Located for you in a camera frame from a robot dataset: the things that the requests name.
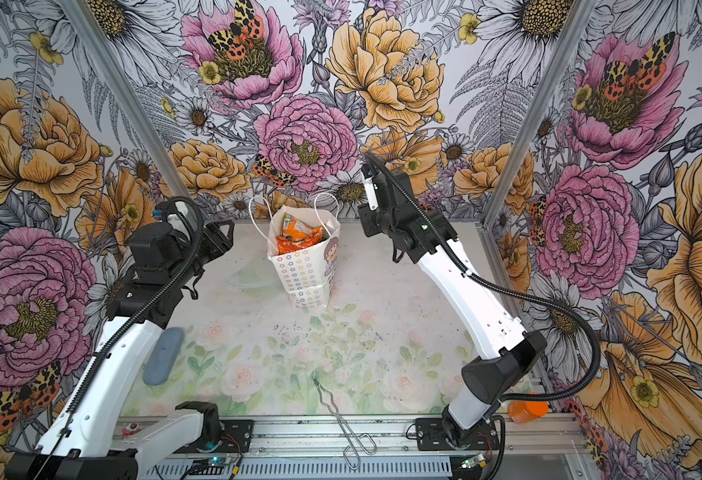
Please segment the orange red snack bag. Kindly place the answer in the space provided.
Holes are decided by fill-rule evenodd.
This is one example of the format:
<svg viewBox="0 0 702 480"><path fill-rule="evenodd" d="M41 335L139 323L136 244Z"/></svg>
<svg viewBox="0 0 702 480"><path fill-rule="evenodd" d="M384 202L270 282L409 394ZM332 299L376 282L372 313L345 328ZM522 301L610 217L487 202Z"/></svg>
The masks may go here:
<svg viewBox="0 0 702 480"><path fill-rule="evenodd" d="M320 244L325 240L325 233L323 230L315 232L309 236L302 239L295 239L289 236L280 235L276 237L276 243L278 248L278 253L280 255L286 255L288 253L297 252L317 244Z"/></svg>

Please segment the white printed paper bag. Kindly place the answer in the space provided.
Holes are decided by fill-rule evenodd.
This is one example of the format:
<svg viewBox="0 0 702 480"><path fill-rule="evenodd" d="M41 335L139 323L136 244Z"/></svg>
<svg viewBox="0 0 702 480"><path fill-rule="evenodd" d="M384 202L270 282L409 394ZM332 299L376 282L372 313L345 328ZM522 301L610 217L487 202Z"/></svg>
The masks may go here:
<svg viewBox="0 0 702 480"><path fill-rule="evenodd" d="M296 308L325 307L337 270L341 224L336 215L318 205L305 208L284 206L275 211L267 207L269 225L257 232L266 240L267 258ZM325 240L313 247L286 255L278 253L276 237L281 235L282 220L292 214L311 227L322 227Z"/></svg>

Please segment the orange snack packet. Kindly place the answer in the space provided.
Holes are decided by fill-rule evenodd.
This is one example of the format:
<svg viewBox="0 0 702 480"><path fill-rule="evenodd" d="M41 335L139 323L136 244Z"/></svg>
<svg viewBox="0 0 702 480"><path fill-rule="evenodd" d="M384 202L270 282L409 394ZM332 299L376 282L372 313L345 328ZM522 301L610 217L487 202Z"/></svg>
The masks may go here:
<svg viewBox="0 0 702 480"><path fill-rule="evenodd" d="M286 214L282 220L281 235L292 241L304 241L316 235L322 238L324 229L322 227L311 227L294 215Z"/></svg>

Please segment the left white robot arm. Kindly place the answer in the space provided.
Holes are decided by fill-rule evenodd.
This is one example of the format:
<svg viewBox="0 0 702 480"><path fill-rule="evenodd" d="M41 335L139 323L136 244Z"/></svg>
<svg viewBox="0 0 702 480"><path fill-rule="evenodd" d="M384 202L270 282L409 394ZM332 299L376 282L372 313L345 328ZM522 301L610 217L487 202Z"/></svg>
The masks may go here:
<svg viewBox="0 0 702 480"><path fill-rule="evenodd" d="M141 227L134 260L108 307L95 353L63 412L30 452L6 466L9 479L136 479L184 447L216 448L218 409L188 401L164 419L117 441L114 432L132 384L155 351L184 295L195 296L205 266L234 245L230 220L197 228L177 216Z"/></svg>

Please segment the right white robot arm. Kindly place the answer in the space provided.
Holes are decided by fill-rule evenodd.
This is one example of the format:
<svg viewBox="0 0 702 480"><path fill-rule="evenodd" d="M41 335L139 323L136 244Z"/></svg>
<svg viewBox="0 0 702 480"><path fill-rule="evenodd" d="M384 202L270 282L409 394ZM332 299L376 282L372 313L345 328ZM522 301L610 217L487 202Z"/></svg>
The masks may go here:
<svg viewBox="0 0 702 480"><path fill-rule="evenodd" d="M366 236L386 235L394 261L407 256L428 275L463 321L478 353L462 368L462 390L442 414L447 441L461 447L532 370L546 340L507 311L497 298L499 286L477 276L458 232L440 212L421 208L406 174L372 160L362 172L367 201L359 218Z"/></svg>

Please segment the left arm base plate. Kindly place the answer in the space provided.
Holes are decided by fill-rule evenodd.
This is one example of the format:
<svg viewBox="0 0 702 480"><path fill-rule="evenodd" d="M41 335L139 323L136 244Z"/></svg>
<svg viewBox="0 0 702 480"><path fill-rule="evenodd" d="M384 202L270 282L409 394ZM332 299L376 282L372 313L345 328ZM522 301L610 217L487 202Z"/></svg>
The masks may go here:
<svg viewBox="0 0 702 480"><path fill-rule="evenodd" d="M212 440L197 440L184 445L175 454L238 454L248 453L254 434L255 422L250 419L221 421L221 433Z"/></svg>

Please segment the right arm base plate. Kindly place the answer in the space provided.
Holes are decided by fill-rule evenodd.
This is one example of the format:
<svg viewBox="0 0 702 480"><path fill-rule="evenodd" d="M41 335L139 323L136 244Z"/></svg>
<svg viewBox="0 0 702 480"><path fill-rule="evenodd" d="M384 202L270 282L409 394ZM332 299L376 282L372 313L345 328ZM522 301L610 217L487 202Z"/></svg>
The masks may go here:
<svg viewBox="0 0 702 480"><path fill-rule="evenodd" d="M487 421L480 421L469 430L441 417L420 417L414 422L419 451L497 451L499 433L499 429Z"/></svg>

